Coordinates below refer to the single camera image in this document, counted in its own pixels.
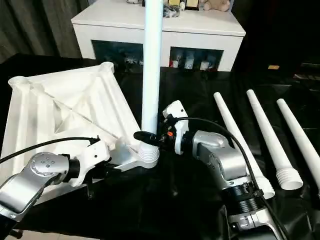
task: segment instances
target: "white pipe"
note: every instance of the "white pipe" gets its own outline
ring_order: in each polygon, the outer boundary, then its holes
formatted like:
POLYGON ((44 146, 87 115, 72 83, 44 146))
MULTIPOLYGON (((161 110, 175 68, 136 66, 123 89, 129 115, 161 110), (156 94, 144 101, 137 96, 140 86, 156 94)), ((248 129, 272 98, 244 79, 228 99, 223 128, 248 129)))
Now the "white pipe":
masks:
MULTIPOLYGON (((145 1, 141 130, 154 134, 158 123, 163 10, 163 0, 145 1)), ((139 156, 144 162, 155 162, 159 150, 142 142, 139 156)))
POLYGON ((314 146, 312 146, 309 138, 300 126, 299 122, 295 118, 294 114, 286 104, 285 100, 279 99, 278 101, 276 101, 276 103, 278 104, 281 113, 283 114, 283 117, 288 124, 293 137, 310 169, 310 172, 319 189, 318 196, 320 197, 320 157, 314 146))
POLYGON ((255 118, 259 124, 266 146, 268 147, 276 168, 276 178, 278 179, 281 188, 284 190, 294 190, 300 188, 303 185, 303 181, 298 171, 292 167, 275 131, 273 130, 255 95, 255 92, 250 89, 246 92, 246 94, 249 98, 255 118))
MULTIPOLYGON (((245 154, 247 155, 249 159, 249 163, 251 165, 253 174, 255 176, 256 182, 258 183, 258 186, 260 189, 263 190, 263 196, 265 199, 270 199, 275 195, 275 191, 273 187, 271 186, 269 180, 263 175, 263 173, 260 170, 260 167, 258 166, 253 154, 251 153, 244 137, 242 136, 234 118, 232 117, 224 99, 222 98, 221 94, 219 92, 216 92, 214 95, 215 102, 219 108, 219 111, 221 113, 221 116, 223 118, 224 124, 228 131, 232 133, 235 138, 239 141, 241 144, 243 150, 245 151, 245 154)), ((237 144, 233 142, 234 147, 239 151, 239 147, 237 144)))

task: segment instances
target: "black table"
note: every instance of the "black table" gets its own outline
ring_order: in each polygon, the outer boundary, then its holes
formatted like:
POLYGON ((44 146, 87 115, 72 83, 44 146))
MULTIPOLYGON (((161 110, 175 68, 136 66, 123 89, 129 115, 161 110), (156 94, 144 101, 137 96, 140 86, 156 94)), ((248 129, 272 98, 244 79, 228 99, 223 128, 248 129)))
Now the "black table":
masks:
MULTIPOLYGON (((3 136, 11 89, 9 78, 32 76, 99 64, 88 59, 67 59, 18 54, 0 65, 1 125, 3 136)), ((142 74, 115 72, 121 90, 141 123, 142 74)), ((269 202, 292 239, 320 239, 318 189, 276 100, 284 98, 320 153, 320 82, 274 77, 261 73, 229 73, 161 69, 161 111, 181 100, 190 117, 214 120, 224 126, 213 94, 220 92, 276 195, 269 202), (289 160, 304 181, 302 188, 282 190, 266 144, 251 110, 246 90, 253 89, 289 160)), ((219 132, 190 121, 191 130, 219 132)), ((223 203, 201 162, 191 156, 161 152, 153 169, 134 168, 94 184, 89 200, 84 188, 34 206, 20 229, 55 232, 100 239, 229 239, 223 203)), ((240 239, 272 239, 261 232, 240 239)))

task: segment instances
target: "silver robotic arm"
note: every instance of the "silver robotic arm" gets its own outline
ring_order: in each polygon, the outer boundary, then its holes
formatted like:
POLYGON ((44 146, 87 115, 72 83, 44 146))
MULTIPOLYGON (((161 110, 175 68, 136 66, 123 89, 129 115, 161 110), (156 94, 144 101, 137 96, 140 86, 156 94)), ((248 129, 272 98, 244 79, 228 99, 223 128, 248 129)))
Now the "silver robotic arm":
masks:
POLYGON ((257 189, 247 172, 244 156, 232 148, 221 134, 198 130, 189 131, 188 117, 180 101, 170 104, 164 111, 163 129, 160 135, 136 132, 134 137, 151 145, 184 152, 203 162, 209 169, 226 206, 228 223, 235 231, 246 231, 268 226, 277 240, 283 240, 281 230, 275 224, 262 201, 263 192, 257 189))
POLYGON ((67 154, 35 154, 20 173, 11 176, 0 187, 0 240, 10 234, 47 186, 67 182, 78 187, 91 169, 109 158, 103 141, 88 146, 74 159, 67 154))

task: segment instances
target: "white plastic tube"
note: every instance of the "white plastic tube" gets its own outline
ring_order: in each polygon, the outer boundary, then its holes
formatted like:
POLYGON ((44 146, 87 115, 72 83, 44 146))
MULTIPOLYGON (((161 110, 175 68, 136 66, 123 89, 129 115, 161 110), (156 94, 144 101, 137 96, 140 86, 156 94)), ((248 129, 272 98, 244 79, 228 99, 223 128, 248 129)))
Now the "white plastic tube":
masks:
POLYGON ((300 126, 299 122, 291 112, 290 108, 286 104, 285 100, 279 99, 276 101, 283 117, 288 124, 293 137, 310 169, 310 172, 315 180, 315 183, 319 189, 318 196, 320 197, 320 157, 316 152, 314 146, 312 146, 309 138, 305 134, 304 130, 300 126))
MULTIPOLYGON (((269 180, 263 175, 263 173, 260 170, 260 167, 258 166, 253 154, 251 153, 244 137, 242 136, 234 118, 232 117, 224 99, 222 98, 221 94, 219 92, 216 92, 214 95, 215 102, 219 108, 219 111, 221 113, 221 116, 223 118, 224 124, 228 131, 232 133, 235 138, 239 141, 242 148, 245 151, 245 154, 247 155, 253 174, 255 176, 256 182, 258 183, 258 186, 260 189, 263 190, 263 196, 265 199, 270 199, 275 195, 275 191, 273 187, 271 186, 269 180)), ((237 144, 233 143, 234 147, 239 151, 239 147, 237 144)))
POLYGON ((266 146, 276 168, 276 178, 278 179, 281 188, 284 190, 301 188, 304 183, 298 171, 292 167, 275 131, 273 130, 255 95, 255 92, 250 89, 246 92, 246 94, 249 98, 255 118, 259 124, 266 146))
MULTIPOLYGON (((145 1, 141 130, 154 134, 158 123, 163 9, 163 0, 145 1)), ((155 162, 159 150, 142 142, 139 156, 144 162, 155 162)))

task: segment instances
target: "dark curtain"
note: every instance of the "dark curtain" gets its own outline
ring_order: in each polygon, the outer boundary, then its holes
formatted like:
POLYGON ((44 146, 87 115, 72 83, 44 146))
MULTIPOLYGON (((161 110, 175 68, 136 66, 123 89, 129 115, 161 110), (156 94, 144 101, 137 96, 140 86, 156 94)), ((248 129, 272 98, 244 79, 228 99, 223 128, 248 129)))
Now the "dark curtain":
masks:
POLYGON ((71 19, 88 0, 0 0, 0 63, 16 53, 81 58, 71 19))

